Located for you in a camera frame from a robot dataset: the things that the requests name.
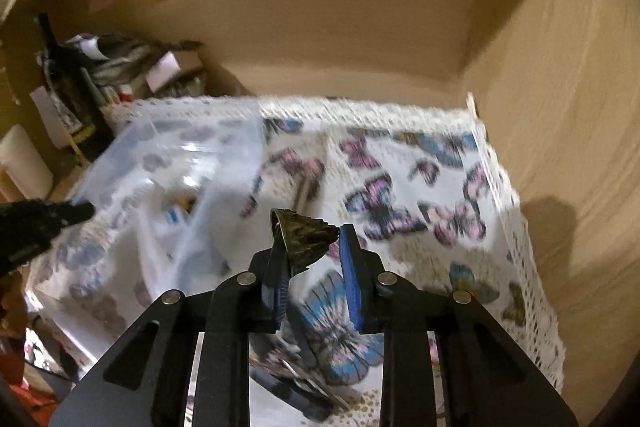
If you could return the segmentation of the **dark wrapper piece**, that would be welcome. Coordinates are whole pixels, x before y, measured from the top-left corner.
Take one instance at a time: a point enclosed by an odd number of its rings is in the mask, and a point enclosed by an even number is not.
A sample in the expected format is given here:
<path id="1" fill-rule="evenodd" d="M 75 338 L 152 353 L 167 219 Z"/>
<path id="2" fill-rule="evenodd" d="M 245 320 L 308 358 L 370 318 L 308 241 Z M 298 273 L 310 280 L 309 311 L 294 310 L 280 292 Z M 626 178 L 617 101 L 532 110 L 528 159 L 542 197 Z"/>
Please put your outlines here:
<path id="1" fill-rule="evenodd" d="M 335 225 L 288 209 L 271 210 L 271 230 L 274 243 L 285 252 L 291 277 L 319 261 L 340 235 Z"/>

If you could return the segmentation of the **pink candle cylinder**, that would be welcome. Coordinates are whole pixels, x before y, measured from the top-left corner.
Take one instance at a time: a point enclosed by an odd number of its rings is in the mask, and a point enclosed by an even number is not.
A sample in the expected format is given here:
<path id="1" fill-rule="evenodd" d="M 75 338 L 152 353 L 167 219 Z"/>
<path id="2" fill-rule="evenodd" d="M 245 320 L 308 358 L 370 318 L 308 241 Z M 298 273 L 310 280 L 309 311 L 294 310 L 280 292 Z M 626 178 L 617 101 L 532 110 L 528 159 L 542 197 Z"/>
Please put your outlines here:
<path id="1" fill-rule="evenodd" d="M 52 190 L 53 173 L 20 124 L 1 139 L 1 168 L 27 199 L 44 199 Z"/>

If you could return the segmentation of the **dark wine bottle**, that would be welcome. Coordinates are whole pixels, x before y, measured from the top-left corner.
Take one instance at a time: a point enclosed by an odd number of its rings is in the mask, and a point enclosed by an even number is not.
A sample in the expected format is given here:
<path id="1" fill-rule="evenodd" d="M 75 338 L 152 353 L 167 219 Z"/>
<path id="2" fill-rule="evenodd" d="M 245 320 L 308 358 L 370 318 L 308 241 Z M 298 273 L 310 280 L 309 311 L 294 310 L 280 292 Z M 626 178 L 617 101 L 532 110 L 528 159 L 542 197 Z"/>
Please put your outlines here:
<path id="1" fill-rule="evenodd" d="M 39 13 L 37 20 L 43 41 L 40 64 L 50 99 L 72 144 L 93 162 L 111 145 L 114 134 L 75 52 L 58 43 L 47 13 Z"/>

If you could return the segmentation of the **clear plastic storage bin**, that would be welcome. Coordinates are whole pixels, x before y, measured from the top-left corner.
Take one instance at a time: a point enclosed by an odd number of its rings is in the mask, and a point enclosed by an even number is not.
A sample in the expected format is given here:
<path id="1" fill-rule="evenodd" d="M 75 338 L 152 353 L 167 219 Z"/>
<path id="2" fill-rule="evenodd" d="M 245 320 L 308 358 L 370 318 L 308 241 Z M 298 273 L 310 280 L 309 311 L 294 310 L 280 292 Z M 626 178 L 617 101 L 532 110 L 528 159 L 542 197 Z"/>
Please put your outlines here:
<path id="1" fill-rule="evenodd" d="M 96 213 L 34 263 L 27 294 L 53 321 L 113 338 L 167 289 L 208 291 L 230 271 L 263 149 L 254 114 L 128 124 L 68 193 Z"/>

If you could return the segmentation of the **butterfly print tablecloth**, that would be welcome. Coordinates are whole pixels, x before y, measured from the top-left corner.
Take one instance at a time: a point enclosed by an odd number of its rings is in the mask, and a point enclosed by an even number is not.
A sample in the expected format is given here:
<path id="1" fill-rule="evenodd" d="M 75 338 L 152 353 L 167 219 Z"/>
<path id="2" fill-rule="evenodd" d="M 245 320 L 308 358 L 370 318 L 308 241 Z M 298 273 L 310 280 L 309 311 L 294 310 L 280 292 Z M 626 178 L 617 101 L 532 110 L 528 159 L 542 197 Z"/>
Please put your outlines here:
<path id="1" fill-rule="evenodd" d="M 472 110 L 421 112 L 330 100 L 146 101 L 128 124 L 248 114 L 262 120 L 262 163 L 230 235 L 230 271 L 208 291 L 246 271 L 254 254 L 272 246 L 273 209 L 294 210 L 340 230 L 352 225 L 362 249 L 420 291 L 470 293 L 561 395 L 562 349 L 544 307 L 520 205 L 501 180 Z M 92 369 L 134 321 L 113 338 L 70 321 L 53 322 L 89 355 Z M 449 426 L 436 337 L 427 338 L 434 426 Z M 255 383 L 250 355 L 262 358 L 276 349 L 317 374 L 349 410 L 310 421 Z M 248 338 L 247 426 L 383 426 L 383 361 L 384 336 L 361 334 L 350 319 L 338 236 L 319 261 L 290 277 L 278 328 Z"/>

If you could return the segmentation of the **black pliers tool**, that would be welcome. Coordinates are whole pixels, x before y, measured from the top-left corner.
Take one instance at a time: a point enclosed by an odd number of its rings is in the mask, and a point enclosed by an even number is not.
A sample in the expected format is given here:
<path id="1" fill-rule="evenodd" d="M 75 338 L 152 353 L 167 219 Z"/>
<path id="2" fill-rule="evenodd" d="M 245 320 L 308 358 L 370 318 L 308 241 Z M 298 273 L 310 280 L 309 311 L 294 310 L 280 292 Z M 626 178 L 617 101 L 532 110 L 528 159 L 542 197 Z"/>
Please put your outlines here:
<path id="1" fill-rule="evenodd" d="M 349 410 L 348 402 L 294 358 L 276 349 L 265 357 L 250 355 L 250 378 L 310 421 L 322 423 Z"/>

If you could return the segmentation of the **stack of papers and books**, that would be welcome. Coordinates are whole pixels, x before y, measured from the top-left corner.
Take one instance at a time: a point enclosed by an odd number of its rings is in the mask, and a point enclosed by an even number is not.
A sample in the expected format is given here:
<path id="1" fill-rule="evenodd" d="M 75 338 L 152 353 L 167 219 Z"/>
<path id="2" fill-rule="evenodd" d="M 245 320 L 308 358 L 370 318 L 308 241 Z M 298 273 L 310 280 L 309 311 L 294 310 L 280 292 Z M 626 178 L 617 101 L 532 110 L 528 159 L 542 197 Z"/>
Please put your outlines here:
<path id="1" fill-rule="evenodd" d="M 63 43 L 99 106 L 143 100 L 205 69 L 196 40 L 144 40 L 120 32 L 78 34 Z"/>

